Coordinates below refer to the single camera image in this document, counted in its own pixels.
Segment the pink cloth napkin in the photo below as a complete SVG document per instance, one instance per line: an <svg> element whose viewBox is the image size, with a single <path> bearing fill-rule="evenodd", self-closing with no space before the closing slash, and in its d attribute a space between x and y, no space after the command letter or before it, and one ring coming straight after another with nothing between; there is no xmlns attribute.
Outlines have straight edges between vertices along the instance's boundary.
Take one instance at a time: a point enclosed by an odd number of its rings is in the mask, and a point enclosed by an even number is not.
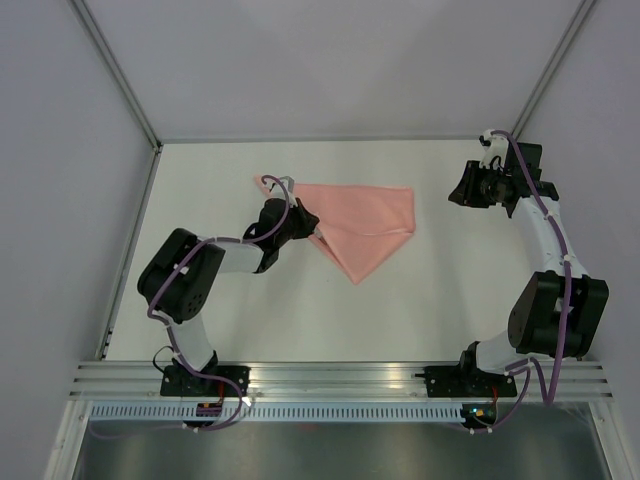
<svg viewBox="0 0 640 480"><path fill-rule="evenodd" d="M257 175L254 181L267 199L243 240L263 250L260 270L265 271L287 243L279 239L279 230L292 203L272 196L274 180ZM294 195L320 219L315 234L306 239L354 285L399 250L416 229L414 192L409 187L295 182Z"/></svg>

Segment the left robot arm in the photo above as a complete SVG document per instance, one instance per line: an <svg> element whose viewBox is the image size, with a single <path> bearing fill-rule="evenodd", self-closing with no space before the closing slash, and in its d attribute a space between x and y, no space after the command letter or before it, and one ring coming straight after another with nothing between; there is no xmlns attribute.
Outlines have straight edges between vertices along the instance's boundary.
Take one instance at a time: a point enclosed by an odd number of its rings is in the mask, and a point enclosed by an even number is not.
<svg viewBox="0 0 640 480"><path fill-rule="evenodd" d="M241 238L201 239L177 228L144 268L137 291L148 317L166 329L183 383L195 395L209 395L218 384L217 355L201 315L216 277L266 272L287 242L309 238L318 225L301 199L270 198Z"/></svg>

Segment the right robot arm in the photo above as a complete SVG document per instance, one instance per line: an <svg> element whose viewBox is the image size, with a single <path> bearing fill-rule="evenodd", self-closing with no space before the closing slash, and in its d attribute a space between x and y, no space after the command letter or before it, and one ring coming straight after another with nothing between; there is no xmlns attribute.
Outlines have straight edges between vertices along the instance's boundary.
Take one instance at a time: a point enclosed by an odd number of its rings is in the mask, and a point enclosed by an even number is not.
<svg viewBox="0 0 640 480"><path fill-rule="evenodd" d="M469 160L448 200L470 208L503 207L525 241L530 280L515 302L506 330L472 344L475 360L456 371L459 388L478 395L492 371L527 355L580 358L593 343L609 288L593 278L575 255L560 216L559 195L551 182L535 180L535 191L514 167L491 169Z"/></svg>

